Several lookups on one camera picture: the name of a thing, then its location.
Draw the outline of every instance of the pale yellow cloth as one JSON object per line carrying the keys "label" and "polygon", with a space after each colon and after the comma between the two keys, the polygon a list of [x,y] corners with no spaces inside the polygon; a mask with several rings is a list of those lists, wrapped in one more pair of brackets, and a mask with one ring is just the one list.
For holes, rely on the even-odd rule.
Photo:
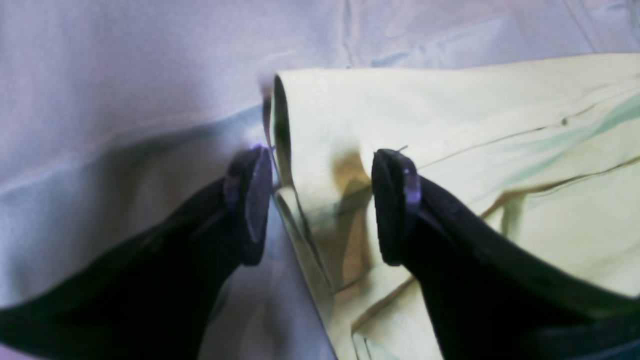
{"label": "pale yellow cloth", "polygon": [[415,280],[381,260],[375,150],[405,148],[420,175],[521,247],[635,296],[639,118],[638,54],[279,73],[276,197],[338,358],[440,357]]}

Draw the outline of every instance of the wrinkled fabric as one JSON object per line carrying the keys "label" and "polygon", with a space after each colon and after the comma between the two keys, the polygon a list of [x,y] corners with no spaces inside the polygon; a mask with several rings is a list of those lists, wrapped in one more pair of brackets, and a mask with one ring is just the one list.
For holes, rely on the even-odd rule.
{"label": "wrinkled fabric", "polygon": [[278,205],[340,360],[440,357],[419,287],[381,260],[377,149],[402,149],[421,176],[542,260],[640,293],[640,54],[291,70],[274,89]]}
{"label": "wrinkled fabric", "polygon": [[[265,143],[278,70],[640,51],[628,19],[624,0],[0,1],[0,307]],[[232,277],[203,359],[333,358],[278,216],[269,229],[271,258]]]}

